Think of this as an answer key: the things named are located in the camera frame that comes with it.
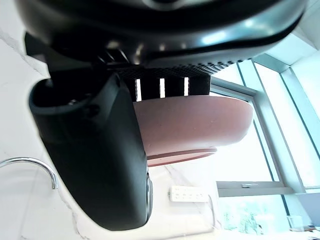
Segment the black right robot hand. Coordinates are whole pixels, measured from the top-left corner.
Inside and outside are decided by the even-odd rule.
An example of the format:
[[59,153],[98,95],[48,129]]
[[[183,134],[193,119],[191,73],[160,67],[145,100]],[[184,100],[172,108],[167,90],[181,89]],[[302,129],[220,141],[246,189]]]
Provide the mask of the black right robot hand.
[[252,107],[211,74],[270,49],[304,0],[17,0],[26,53],[47,64],[28,104],[66,188],[100,227],[152,214],[149,168],[241,141]]

